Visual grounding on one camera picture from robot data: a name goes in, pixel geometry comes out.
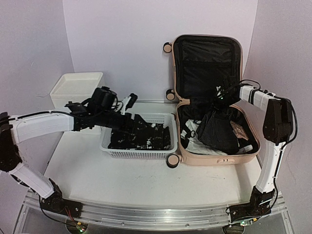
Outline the white perforated plastic basket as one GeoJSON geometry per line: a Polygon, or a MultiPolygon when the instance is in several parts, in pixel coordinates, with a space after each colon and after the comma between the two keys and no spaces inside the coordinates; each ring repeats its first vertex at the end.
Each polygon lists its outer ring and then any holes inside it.
{"type": "Polygon", "coordinates": [[[138,113],[146,122],[163,123],[165,127],[170,129],[171,149],[170,150],[118,150],[109,149],[111,132],[113,129],[101,129],[101,143],[99,148],[115,158],[134,158],[134,159],[165,159],[177,150],[177,130],[175,115],[172,113],[138,113]]]}

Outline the dark jeans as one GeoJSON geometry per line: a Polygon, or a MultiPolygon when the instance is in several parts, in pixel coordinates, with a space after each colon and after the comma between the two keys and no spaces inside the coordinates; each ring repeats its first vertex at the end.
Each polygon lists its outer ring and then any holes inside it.
{"type": "Polygon", "coordinates": [[[197,139],[206,146],[233,155],[238,151],[238,138],[230,121],[234,119],[230,109],[210,110],[199,124],[197,139]]]}

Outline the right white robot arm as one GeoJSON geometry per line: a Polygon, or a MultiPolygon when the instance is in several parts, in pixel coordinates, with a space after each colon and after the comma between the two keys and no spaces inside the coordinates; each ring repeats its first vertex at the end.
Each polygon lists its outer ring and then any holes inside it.
{"type": "Polygon", "coordinates": [[[259,179],[253,188],[245,211],[256,216],[277,193],[276,179],[286,146],[295,140],[298,132],[297,117],[289,99],[254,87],[245,80],[229,87],[217,86],[216,99],[221,104],[245,101],[265,112],[262,132],[266,140],[265,158],[259,179]]]}

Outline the white drawer cabinet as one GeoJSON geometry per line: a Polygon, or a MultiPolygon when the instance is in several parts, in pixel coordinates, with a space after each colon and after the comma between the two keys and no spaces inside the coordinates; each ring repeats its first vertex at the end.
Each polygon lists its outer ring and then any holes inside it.
{"type": "Polygon", "coordinates": [[[102,72],[67,73],[60,77],[50,92],[56,109],[66,109],[68,102],[83,102],[90,98],[97,87],[104,86],[102,72]]]}

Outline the pink hard-shell suitcase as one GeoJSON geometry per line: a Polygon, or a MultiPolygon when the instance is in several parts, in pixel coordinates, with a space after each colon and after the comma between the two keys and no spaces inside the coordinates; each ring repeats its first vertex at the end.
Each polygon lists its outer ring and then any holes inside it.
{"type": "Polygon", "coordinates": [[[169,89],[166,97],[178,99],[176,107],[176,124],[178,136],[178,153],[166,158],[169,168],[179,163],[192,166],[214,166],[243,164],[253,160],[260,150],[259,137],[243,109],[235,103],[224,109],[216,109],[213,99],[216,87],[224,80],[241,81],[242,48],[233,38],[208,35],[181,35],[173,42],[163,45],[163,51],[173,58],[174,88],[169,89]],[[243,127],[249,140],[238,138],[239,149],[252,145],[253,149],[245,154],[211,156],[192,154],[181,144],[181,132],[189,119],[202,121],[210,110],[230,109],[233,122],[243,127]]]}

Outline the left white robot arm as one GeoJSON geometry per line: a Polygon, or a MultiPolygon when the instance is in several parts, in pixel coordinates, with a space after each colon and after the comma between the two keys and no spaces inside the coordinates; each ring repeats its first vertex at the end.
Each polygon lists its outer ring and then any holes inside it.
{"type": "Polygon", "coordinates": [[[108,87],[96,88],[82,102],[69,101],[63,108],[24,115],[0,115],[0,171],[47,199],[55,213],[65,209],[57,184],[45,177],[48,162],[60,137],[65,132],[78,132],[106,127],[129,133],[135,121],[128,112],[138,96],[131,93],[123,100],[108,87]]]}

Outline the black white patterned garment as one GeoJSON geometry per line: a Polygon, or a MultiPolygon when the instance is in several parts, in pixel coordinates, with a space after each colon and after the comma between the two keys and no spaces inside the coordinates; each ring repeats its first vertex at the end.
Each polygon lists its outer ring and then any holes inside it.
{"type": "Polygon", "coordinates": [[[163,123],[146,122],[140,115],[135,115],[130,132],[112,130],[109,149],[118,150],[170,150],[171,137],[169,127],[163,123]]]}

